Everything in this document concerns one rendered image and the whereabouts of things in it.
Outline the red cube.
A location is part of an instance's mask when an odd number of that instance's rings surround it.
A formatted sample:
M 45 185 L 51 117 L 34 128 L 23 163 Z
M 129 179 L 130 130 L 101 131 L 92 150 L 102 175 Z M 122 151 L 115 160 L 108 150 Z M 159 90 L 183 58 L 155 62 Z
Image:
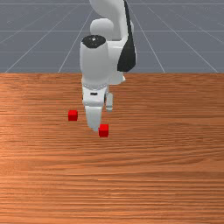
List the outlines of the red cube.
M 77 121 L 78 120 L 78 111 L 77 110 L 69 110 L 68 111 L 68 120 L 69 121 Z
M 109 126 L 107 124 L 101 124 L 99 130 L 100 137 L 108 137 L 109 136 Z

